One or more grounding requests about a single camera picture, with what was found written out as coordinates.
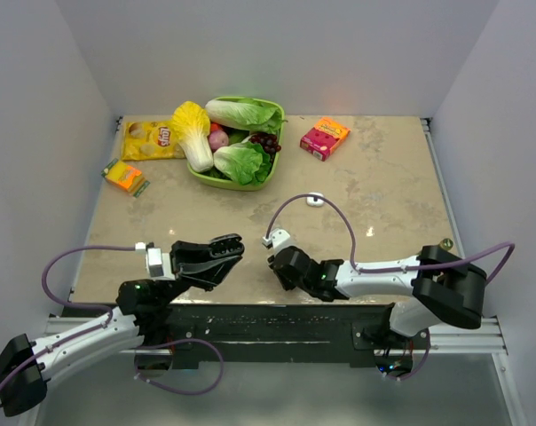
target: cable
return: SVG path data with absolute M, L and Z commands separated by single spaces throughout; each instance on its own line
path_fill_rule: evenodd
M 67 300 L 63 300 L 57 296 L 55 296 L 51 290 L 49 290 L 49 287 L 47 286 L 47 274 L 49 273 L 49 270 L 63 257 L 71 255 L 73 253 L 77 253 L 79 251 L 86 251 L 86 250 L 113 250 L 113 251 L 135 251 L 136 248 L 134 246 L 84 246 L 84 247 L 77 247 L 77 248 L 71 248 L 70 250 L 64 251 L 60 255 L 55 256 L 52 260 L 49 261 L 49 263 L 43 268 L 43 272 L 41 274 L 41 288 L 43 289 L 43 292 L 49 297 L 53 302 L 62 304 L 63 306 L 66 306 L 67 308 L 77 308 L 77 309 L 84 309 L 88 311 L 105 311 L 108 314 L 108 318 L 106 319 L 105 325 L 108 325 L 108 323 L 112 319 L 112 308 L 105 306 L 103 304 L 74 304 L 73 302 L 68 302 Z
M 54 343 L 51 348 L 45 347 L 41 349 L 38 353 L 32 355 L 28 359 L 24 360 L 21 364 L 19 364 L 17 367 L 15 367 L 1 382 L 0 382 L 0 392 L 4 389 L 4 387 L 7 385 L 7 383 L 21 370 L 23 370 L 25 367 L 27 367 L 29 364 L 31 364 L 33 361 L 37 360 L 38 358 L 42 357 L 46 353 L 52 351 L 52 348 L 58 348 L 63 343 L 70 342 L 73 339 L 76 339 L 77 337 L 80 337 L 82 335 L 86 335 L 90 333 L 91 331 L 98 330 L 100 328 L 106 327 L 108 323 L 112 320 L 112 308 L 102 305 L 102 304 L 74 304 L 72 302 L 68 302 L 66 300 L 63 300 L 57 296 L 55 296 L 49 287 L 47 286 L 47 275 L 49 274 L 49 270 L 63 257 L 70 255 L 72 253 L 76 253 L 78 251 L 84 251 L 84 250 L 114 250 L 114 251 L 135 251 L 135 248 L 132 247 L 121 247 L 121 246 L 84 246 L 79 248 L 72 248 L 68 251 L 65 251 L 61 253 L 58 256 L 55 256 L 46 266 L 43 268 L 43 273 L 41 275 L 41 287 L 43 289 L 43 292 L 49 297 L 53 302 L 56 302 L 58 304 L 62 304 L 63 306 L 66 306 L 68 308 L 79 308 L 79 309 L 86 309 L 86 310 L 95 310 L 95 311 L 106 311 L 108 313 L 108 318 L 105 320 L 103 324 L 98 324 L 97 326 L 86 328 L 82 331 L 78 331 L 72 335 L 69 335 L 56 343 Z
M 168 385 L 162 384 L 162 383 L 158 383 L 158 382 L 156 382 L 154 380 L 151 380 L 151 379 L 148 379 L 147 377 L 142 375 L 142 372 L 138 369 L 138 364 L 136 364 L 136 363 L 134 364 L 134 370 L 136 371 L 136 376 L 134 378 L 141 378 L 144 382 L 146 382 L 148 384 L 151 384 L 151 385 L 153 385 L 153 386 L 155 386 L 157 388 L 160 388 L 160 389 L 162 389 L 164 391 L 166 390 L 168 392 L 176 393 L 178 395 L 188 395 L 188 396 L 203 395 L 203 394 L 215 389 L 217 387 L 217 385 L 219 384 L 219 382 L 221 381 L 221 379 L 223 378 L 223 373 L 225 371 L 225 360 L 223 359 L 223 355 L 221 355 L 221 352 L 219 351 L 219 349 L 217 349 L 213 344 L 207 342 L 206 340 L 201 340 L 201 339 L 179 339 L 179 340 L 175 340 L 173 342 L 156 344 L 155 346 L 139 346 L 136 349 L 161 349 L 161 348 L 167 348 L 169 346 L 175 346 L 176 344 L 181 344 L 181 343 L 204 344 L 205 346 L 210 348 L 213 352 L 215 352 L 215 354 L 217 355 L 220 370 L 218 372 L 217 379 L 212 384 L 210 384 L 208 387 L 206 387 L 205 389 L 202 389 L 202 390 L 198 390 L 198 391 L 197 390 L 181 390 L 181 389 L 177 389 L 177 388 L 172 388 L 171 386 L 168 386 Z
M 84 330 L 81 330 L 81 331 L 78 331 L 76 333 L 74 333 L 73 335 L 68 335 L 67 337 L 59 340 L 58 342 L 54 343 L 52 345 L 52 348 L 58 348 L 59 346 L 61 346 L 63 343 L 67 343 L 67 342 L 70 342 L 71 340 L 73 339 L 76 339 L 76 337 L 80 337 L 81 335 L 86 335 L 88 333 L 90 333 L 91 331 L 95 331 L 95 330 L 98 330 L 99 328 L 102 328 L 103 325 L 102 324 L 98 324 L 97 326 L 93 326 L 93 327 L 89 327 L 89 328 L 85 328 Z M 31 362 L 35 361 L 36 359 L 42 357 L 43 355 L 45 355 L 46 353 L 48 353 L 49 351 L 52 351 L 52 349 L 50 348 L 43 348 L 41 349 L 38 353 L 32 355 L 31 357 L 29 357 L 28 359 L 26 359 L 25 361 L 23 361 L 21 364 L 19 364 L 17 367 L 15 367 L 6 377 L 5 379 L 2 380 L 2 382 L 0 383 L 0 392 L 4 389 L 5 385 L 11 380 L 13 379 L 13 377 L 19 373 L 21 370 L 23 370 L 25 367 L 28 366 L 28 364 L 30 364 Z
M 400 377 L 394 377 L 391 375 L 386 375 L 389 379 L 396 380 L 396 381 L 404 381 L 408 380 L 413 375 L 418 374 L 418 372 L 424 367 L 424 364 L 426 363 L 426 359 L 428 359 L 428 355 L 430 355 L 430 347 L 431 347 L 431 340 L 430 340 L 430 331 L 426 328 L 426 351 L 424 352 L 422 359 L 420 359 L 420 362 L 416 366 L 416 368 L 413 368 L 410 373 L 407 373 L 405 375 L 401 375 Z
M 355 232 L 353 231 L 353 228 L 351 226 L 351 223 L 349 222 L 349 219 L 347 219 L 344 213 L 333 202 L 326 199 L 325 197 L 321 197 L 319 195 L 315 196 L 312 193 L 300 193 L 290 198 L 289 200 L 284 201 L 283 204 L 276 210 L 276 212 L 274 213 L 274 216 L 272 216 L 272 219 L 270 220 L 270 224 L 268 224 L 268 230 L 266 231 L 266 238 L 270 238 L 270 231 L 272 230 L 272 227 L 274 226 L 274 222 L 276 221 L 276 218 L 290 202 L 299 200 L 300 198 L 308 198 L 308 197 L 315 197 L 315 198 L 323 200 L 324 202 L 329 204 L 329 206 L 331 206 L 337 212 L 337 214 L 341 217 L 341 219 L 344 221 L 345 226 L 347 226 L 347 231 L 349 232 L 349 235 L 351 237 L 351 255 L 349 257 L 349 262 L 351 263 L 351 266 L 355 271 L 359 273 L 387 273 L 387 272 L 403 271 L 402 268 L 397 267 L 397 266 L 391 267 L 391 268 L 377 268 L 377 269 L 358 268 L 357 263 L 355 262 L 355 250 L 357 248 L 357 239 L 355 238 Z M 496 246 L 493 246 L 491 248 L 488 248 L 487 250 L 481 251 L 480 253 L 477 253 L 473 256 L 465 257 L 463 259 L 456 260 L 454 262 L 447 262 L 445 264 L 421 264 L 418 266 L 407 266 L 406 271 L 432 271 L 432 270 L 439 270 L 439 269 L 456 268 L 459 266 L 470 264 L 471 262 L 475 262 L 476 260 L 487 257 L 503 249 L 507 249 L 507 252 L 502 257 L 500 262 L 497 264 L 493 272 L 491 272 L 491 274 L 487 278 L 487 284 L 489 284 L 495 278 L 495 276 L 497 276 L 497 274 L 501 271 L 505 263 L 507 263 L 508 259 L 510 258 L 510 255 L 513 254 L 513 251 L 515 250 L 514 242 L 510 242 L 510 241 L 502 242 L 501 244 L 497 244 Z

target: yellow chip bag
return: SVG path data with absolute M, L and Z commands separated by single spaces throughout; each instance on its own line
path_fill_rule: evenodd
M 166 122 L 127 122 L 122 137 L 122 160 L 185 158 Z

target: tabletop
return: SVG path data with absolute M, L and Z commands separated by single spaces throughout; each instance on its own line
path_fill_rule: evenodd
M 206 242 L 238 233 L 243 259 L 211 292 L 192 288 L 173 303 L 323 304 L 299 289 L 284 291 L 268 268 L 261 244 L 279 205 L 308 192 L 323 193 L 349 218 L 358 244 L 358 262 L 395 260 L 438 244 L 453 233 L 445 210 L 428 142 L 417 117 L 331 116 L 351 128 L 347 140 L 321 162 L 299 146 L 319 119 L 288 116 L 280 137 L 282 151 L 272 181 L 257 192 L 206 186 L 189 173 L 185 160 L 133 163 L 151 185 L 134 198 L 104 184 L 89 244 L 133 245 L 153 241 L 169 251 L 177 240 Z M 122 122 L 160 121 L 163 116 L 126 116 Z M 122 132 L 114 142 L 120 156 Z M 328 206 L 294 201 L 276 221 L 297 246 L 317 261 L 347 259 L 351 241 L 341 218 Z M 85 252 L 77 273 L 73 302 L 113 303 L 126 280 L 147 278 L 145 259 L 136 253 Z M 344 304 L 387 304 L 396 296 L 365 296 Z

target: onion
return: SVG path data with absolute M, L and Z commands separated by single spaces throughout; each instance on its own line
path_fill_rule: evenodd
M 216 130 L 209 135 L 209 146 L 212 152 L 222 146 L 229 146 L 229 137 L 222 130 Z

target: small box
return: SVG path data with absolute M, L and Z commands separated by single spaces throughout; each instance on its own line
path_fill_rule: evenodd
M 324 162 L 350 132 L 351 129 L 334 122 L 329 117 L 323 117 L 303 136 L 300 147 Z
M 114 158 L 101 174 L 107 182 L 135 197 L 138 197 L 150 185 L 140 170 L 117 158 Z

